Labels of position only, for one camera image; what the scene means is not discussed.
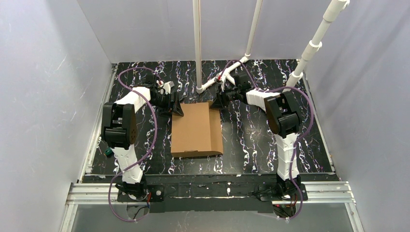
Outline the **brown cardboard box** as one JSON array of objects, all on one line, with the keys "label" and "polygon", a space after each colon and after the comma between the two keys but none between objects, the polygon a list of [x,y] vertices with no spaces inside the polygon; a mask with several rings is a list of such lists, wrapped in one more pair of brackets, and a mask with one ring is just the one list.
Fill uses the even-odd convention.
[{"label": "brown cardboard box", "polygon": [[183,116],[172,116],[171,155],[196,158],[223,154],[220,109],[209,102],[182,103]]}]

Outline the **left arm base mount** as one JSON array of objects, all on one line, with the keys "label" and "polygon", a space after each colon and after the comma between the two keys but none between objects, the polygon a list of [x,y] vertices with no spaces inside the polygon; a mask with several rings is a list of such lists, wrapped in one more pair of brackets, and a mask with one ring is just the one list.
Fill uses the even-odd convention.
[{"label": "left arm base mount", "polygon": [[126,182],[116,183],[115,188],[118,190],[117,202],[125,203],[127,211],[135,211],[144,207],[151,213],[165,212],[165,185],[148,184],[141,181],[137,184],[128,184]]}]

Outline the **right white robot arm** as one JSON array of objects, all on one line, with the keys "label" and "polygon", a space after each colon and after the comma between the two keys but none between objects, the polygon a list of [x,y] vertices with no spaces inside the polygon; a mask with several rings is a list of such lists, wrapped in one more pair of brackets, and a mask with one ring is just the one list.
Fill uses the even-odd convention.
[{"label": "right white robot arm", "polygon": [[291,195],[300,186],[300,176],[295,158],[294,143],[300,131],[302,117],[297,101],[289,91],[264,92],[251,85],[241,73],[234,76],[233,88],[218,88],[211,109],[224,109],[232,101],[261,108],[267,116],[267,124],[274,134],[278,147],[277,182],[274,187],[260,190],[257,194],[271,192],[276,195]]}]

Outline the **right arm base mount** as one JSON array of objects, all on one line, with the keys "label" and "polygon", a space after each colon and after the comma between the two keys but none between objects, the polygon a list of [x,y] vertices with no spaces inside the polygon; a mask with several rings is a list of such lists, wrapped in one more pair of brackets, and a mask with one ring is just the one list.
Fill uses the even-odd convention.
[{"label": "right arm base mount", "polygon": [[297,204],[308,200],[306,186],[301,183],[299,176],[293,180],[278,178],[275,183],[260,184],[249,195],[262,202],[278,201],[273,204],[274,213],[283,219],[296,216],[299,211]]}]

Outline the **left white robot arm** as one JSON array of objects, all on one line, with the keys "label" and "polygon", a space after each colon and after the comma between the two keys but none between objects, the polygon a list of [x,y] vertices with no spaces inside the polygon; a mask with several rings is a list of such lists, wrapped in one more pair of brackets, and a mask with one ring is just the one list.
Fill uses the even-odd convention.
[{"label": "left white robot arm", "polygon": [[136,113],[144,105],[158,107],[165,116],[183,116],[177,92],[171,92],[172,81],[146,80],[115,102],[107,102],[102,112],[101,138],[111,148],[122,171],[122,183],[116,188],[135,198],[148,195],[146,180],[137,164],[134,144],[137,139]]}]

